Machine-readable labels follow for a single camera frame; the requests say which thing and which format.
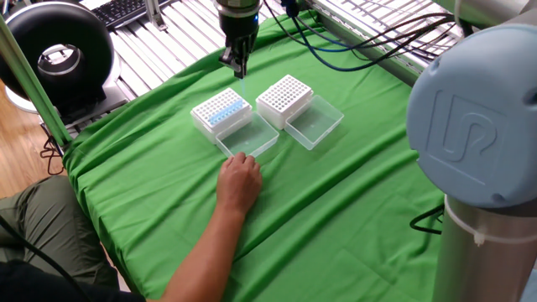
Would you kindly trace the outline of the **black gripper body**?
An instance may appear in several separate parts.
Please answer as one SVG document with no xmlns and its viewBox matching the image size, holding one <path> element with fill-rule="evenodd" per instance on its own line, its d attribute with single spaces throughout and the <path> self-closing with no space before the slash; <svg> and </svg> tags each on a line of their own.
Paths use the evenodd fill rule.
<svg viewBox="0 0 537 302">
<path fill-rule="evenodd" d="M 259 29 L 257 13 L 240 18 L 220 14 L 219 22 L 226 36 L 226 47 L 240 48 L 244 45 L 248 49 L 253 48 Z"/>
</svg>

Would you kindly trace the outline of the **bare person hand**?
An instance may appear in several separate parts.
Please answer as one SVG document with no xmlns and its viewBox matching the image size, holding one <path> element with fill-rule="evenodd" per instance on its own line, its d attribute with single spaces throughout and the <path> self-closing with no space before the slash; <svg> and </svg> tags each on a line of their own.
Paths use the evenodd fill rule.
<svg viewBox="0 0 537 302">
<path fill-rule="evenodd" d="M 216 209 L 246 216 L 259 196 L 263 183 L 260 164 L 239 152 L 221 166 L 216 183 Z"/>
</svg>

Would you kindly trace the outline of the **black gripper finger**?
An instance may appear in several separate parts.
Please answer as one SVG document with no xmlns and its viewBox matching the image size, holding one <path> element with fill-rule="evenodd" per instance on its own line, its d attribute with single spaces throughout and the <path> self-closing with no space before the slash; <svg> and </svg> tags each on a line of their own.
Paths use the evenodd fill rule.
<svg viewBox="0 0 537 302">
<path fill-rule="evenodd" d="M 238 41 L 233 46 L 233 66 L 234 75 L 238 79 L 243 79 L 247 74 L 247 62 L 250 55 L 250 47 L 247 41 Z"/>
<path fill-rule="evenodd" d="M 235 68 L 236 64 L 234 61 L 234 54 L 232 48 L 227 46 L 221 53 L 218 58 L 219 62 L 228 68 Z"/>
</svg>

